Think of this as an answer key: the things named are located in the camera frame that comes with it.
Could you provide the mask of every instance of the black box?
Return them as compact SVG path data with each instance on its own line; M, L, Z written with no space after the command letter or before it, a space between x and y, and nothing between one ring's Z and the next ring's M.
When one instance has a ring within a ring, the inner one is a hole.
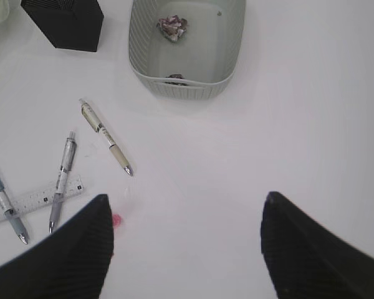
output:
M96 52L104 15L97 0L22 0L56 48Z

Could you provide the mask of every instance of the retractable pen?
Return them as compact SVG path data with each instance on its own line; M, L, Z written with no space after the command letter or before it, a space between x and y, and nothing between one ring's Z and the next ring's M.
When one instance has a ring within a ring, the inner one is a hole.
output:
M25 245L28 243L28 234L24 224L20 220L17 215L17 212L12 207L10 200L4 190L4 184L0 180L0 207L4 211L4 215L6 216L7 220L11 223L12 228L14 229L15 233L19 237L21 241Z
M62 155L60 172L55 186L55 194L52 200L51 214L49 220L49 232L54 231L54 227L60 217L62 202L64 201L65 186L67 184L68 172L72 168L76 151L75 133L70 132L67 141L65 142L64 153Z
M125 155L122 153L119 146L116 144L115 140L113 140L112 136L104 127L98 116L95 114L92 107L83 99L80 99L79 102L82 104L82 114L88 123L90 123L90 126L92 126L94 132L103 134L106 141L108 141L111 153L118 160L120 166L122 166L129 176L133 176L133 169L130 166L129 161L127 161Z

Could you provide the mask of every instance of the ruler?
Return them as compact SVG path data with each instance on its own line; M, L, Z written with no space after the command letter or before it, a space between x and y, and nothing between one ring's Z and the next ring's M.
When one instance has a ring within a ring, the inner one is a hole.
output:
M50 206L55 193L55 184L56 182L53 182L41 190L25 194L14 199L10 198L10 202L17 211L18 216L36 211L42 207ZM80 195L84 192L84 190L85 188L82 184L80 176L70 178L67 181L64 199ZM5 220L7 219L4 215L4 211L0 208L0 222Z

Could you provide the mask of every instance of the black object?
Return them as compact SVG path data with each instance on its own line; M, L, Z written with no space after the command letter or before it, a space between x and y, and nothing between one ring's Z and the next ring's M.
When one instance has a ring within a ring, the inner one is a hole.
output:
M97 299L112 253L112 213L107 195L99 195L40 244L0 267L0 299Z
M104 15L97 0L22 0L56 48L96 52Z
M280 299L374 299L374 259L271 192L264 206L262 253Z

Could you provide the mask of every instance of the plastic basket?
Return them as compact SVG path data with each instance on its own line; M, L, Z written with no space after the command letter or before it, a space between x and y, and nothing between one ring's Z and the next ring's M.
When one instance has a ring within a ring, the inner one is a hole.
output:
M134 0L129 27L133 71L157 95L186 100L219 95L236 67L245 10L246 0ZM188 27L172 43L156 24L175 14ZM185 79L167 78L173 74Z

